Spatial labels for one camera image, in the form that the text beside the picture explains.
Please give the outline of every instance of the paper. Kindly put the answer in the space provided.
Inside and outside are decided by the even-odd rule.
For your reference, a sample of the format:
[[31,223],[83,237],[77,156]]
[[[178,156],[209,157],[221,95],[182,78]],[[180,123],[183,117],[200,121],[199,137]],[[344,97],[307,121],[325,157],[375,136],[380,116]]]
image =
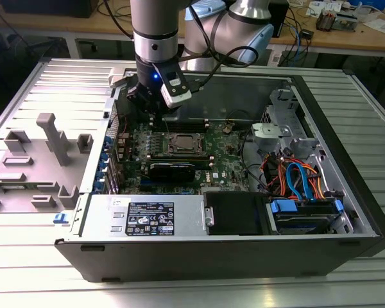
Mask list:
[[305,13],[306,16],[318,18],[322,10],[335,11],[339,13],[341,11],[342,2],[311,1],[308,7],[309,9]]
[[372,29],[375,29],[377,31],[380,31],[382,33],[385,33],[385,21],[382,19],[377,19],[375,21],[370,21],[364,23],[365,26],[370,27]]

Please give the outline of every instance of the white sticker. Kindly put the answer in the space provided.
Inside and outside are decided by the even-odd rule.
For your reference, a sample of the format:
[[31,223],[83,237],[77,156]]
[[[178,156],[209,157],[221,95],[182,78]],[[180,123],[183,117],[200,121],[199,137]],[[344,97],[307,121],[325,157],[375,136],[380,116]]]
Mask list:
[[112,198],[111,206],[112,207],[125,207],[129,204],[131,198]]

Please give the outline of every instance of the circuit board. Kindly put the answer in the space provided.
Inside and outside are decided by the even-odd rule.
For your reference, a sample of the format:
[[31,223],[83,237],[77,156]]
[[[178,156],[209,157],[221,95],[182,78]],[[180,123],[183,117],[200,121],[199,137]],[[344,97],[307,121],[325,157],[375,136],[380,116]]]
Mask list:
[[[121,160],[125,180],[120,193],[202,194],[206,191],[248,191],[248,179],[238,155],[242,142],[241,131],[232,131],[227,135],[223,132],[224,127],[221,123],[210,123],[204,133],[157,133],[147,124],[132,128]],[[188,158],[180,155],[176,163],[196,164],[199,161],[201,164],[196,165],[194,180],[182,184],[146,185],[150,165],[167,163],[166,154],[176,150],[188,154]],[[155,151],[161,154],[154,156]]]

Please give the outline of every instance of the sticker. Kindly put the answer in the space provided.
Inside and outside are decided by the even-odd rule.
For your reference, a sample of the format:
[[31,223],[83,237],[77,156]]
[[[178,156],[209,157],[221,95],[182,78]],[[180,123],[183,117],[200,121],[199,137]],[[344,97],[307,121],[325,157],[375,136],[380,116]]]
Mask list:
[[131,201],[130,198],[112,198],[111,207],[125,207]]
[[126,234],[128,236],[174,235],[173,202],[131,202],[127,204]]

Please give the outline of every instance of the workbench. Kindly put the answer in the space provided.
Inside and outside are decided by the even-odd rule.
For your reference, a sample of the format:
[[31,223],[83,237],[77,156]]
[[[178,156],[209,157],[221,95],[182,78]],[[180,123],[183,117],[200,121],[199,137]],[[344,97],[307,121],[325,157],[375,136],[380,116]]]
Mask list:
[[[121,65],[135,67],[135,62],[39,63],[0,117],[0,159],[9,129],[46,138],[35,122],[40,112],[54,113],[67,138],[96,135],[110,93],[108,73]],[[385,110],[355,76],[286,67],[235,71],[301,76],[385,213]],[[385,307],[385,250],[349,261],[326,277],[93,284],[53,246],[69,229],[55,226],[54,216],[0,214],[0,307]]]
[[[129,0],[114,0],[114,9],[121,6],[129,6]],[[92,40],[128,40],[115,26],[109,16],[104,16],[95,11],[90,18],[81,19],[73,17],[7,14],[2,8],[3,17],[22,35],[36,35],[43,37],[62,37],[67,42],[71,58],[81,58],[78,39]],[[385,34],[373,30],[363,24],[359,24],[355,32],[331,31],[322,32],[315,29],[316,18],[306,17],[306,8],[293,8],[296,19],[303,28],[314,32],[309,51],[313,53],[333,53],[342,55],[360,56],[385,56]],[[130,7],[123,8],[120,13],[130,13]],[[185,12],[180,12],[179,38],[180,43],[184,41],[185,35]],[[126,31],[132,31],[131,18],[120,17],[121,26]],[[0,19],[0,33],[13,34]],[[271,39],[268,49],[274,50],[275,61],[270,58],[270,63],[277,63],[277,56],[294,44],[294,38],[290,29],[284,27],[279,38]]]

